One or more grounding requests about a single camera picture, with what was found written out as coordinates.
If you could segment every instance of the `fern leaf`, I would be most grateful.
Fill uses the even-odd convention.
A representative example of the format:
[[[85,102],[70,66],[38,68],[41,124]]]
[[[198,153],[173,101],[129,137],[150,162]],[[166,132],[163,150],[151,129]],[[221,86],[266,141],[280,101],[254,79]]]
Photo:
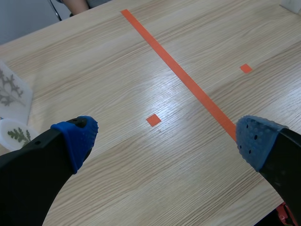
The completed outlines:
[[[31,137],[30,137],[30,133],[29,133],[29,131],[28,130],[26,130],[26,136],[27,136],[27,139],[29,140],[29,141],[31,141],[32,139],[31,139]]]

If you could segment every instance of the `textured rubber pad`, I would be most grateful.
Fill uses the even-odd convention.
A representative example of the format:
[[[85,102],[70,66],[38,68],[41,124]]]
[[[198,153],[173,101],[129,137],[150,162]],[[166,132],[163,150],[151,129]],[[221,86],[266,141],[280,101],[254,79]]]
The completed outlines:
[[[256,171],[259,171],[283,128],[273,121],[256,116],[244,116],[236,124],[236,143],[239,153]]]

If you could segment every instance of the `orange square marker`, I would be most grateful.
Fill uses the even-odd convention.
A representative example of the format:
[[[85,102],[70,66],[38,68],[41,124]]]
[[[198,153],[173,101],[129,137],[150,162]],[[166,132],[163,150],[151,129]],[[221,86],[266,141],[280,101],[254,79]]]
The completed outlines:
[[[156,115],[153,114],[152,116],[148,117],[146,119],[146,121],[152,126],[154,127],[155,125],[157,125],[159,122],[161,122],[161,119]]]
[[[240,69],[246,74],[252,71],[252,68],[247,64],[242,65]]]

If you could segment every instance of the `wood grain surface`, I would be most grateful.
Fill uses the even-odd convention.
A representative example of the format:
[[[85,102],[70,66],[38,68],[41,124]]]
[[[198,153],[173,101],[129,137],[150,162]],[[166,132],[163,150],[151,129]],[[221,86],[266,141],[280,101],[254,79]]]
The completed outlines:
[[[299,15],[276,0],[113,0],[0,46],[34,90],[30,126],[43,132],[86,114],[100,126],[44,225],[254,225],[281,198],[126,8],[233,122],[253,114],[301,133]],[[154,113],[162,122],[151,127]]]

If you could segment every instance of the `leaf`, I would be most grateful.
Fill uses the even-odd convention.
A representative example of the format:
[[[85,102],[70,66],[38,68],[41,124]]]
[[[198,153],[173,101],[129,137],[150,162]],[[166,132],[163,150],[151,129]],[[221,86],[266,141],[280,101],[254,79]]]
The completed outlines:
[[[14,138],[14,136],[15,136],[13,131],[8,131],[8,134],[10,135],[11,138]]]
[[[26,130],[26,136],[27,136],[27,139],[29,140],[29,141],[31,141],[32,139],[31,139],[31,137],[30,137],[30,133],[29,133],[29,131],[28,130]]]
[[[10,87],[10,92],[5,88],[5,85],[7,84],[6,87]],[[14,75],[12,74],[10,78],[6,77],[3,73],[3,71],[0,69],[0,91],[2,93],[0,94],[0,103],[3,104],[4,106],[9,106],[12,102],[19,102],[22,105],[22,103],[19,99],[22,98],[22,94],[24,93],[23,90],[20,90],[20,87],[15,84],[15,79]],[[15,92],[18,95],[18,98],[15,98],[13,96],[13,92]]]
[[[20,127],[18,127],[17,129],[13,129],[13,131],[8,131],[8,135],[10,135],[11,138],[17,140],[19,143],[21,143],[22,141],[24,141],[24,145],[28,144],[31,140],[30,140],[30,133],[28,130],[26,130],[26,136],[24,135],[24,132],[22,131],[22,129]]]

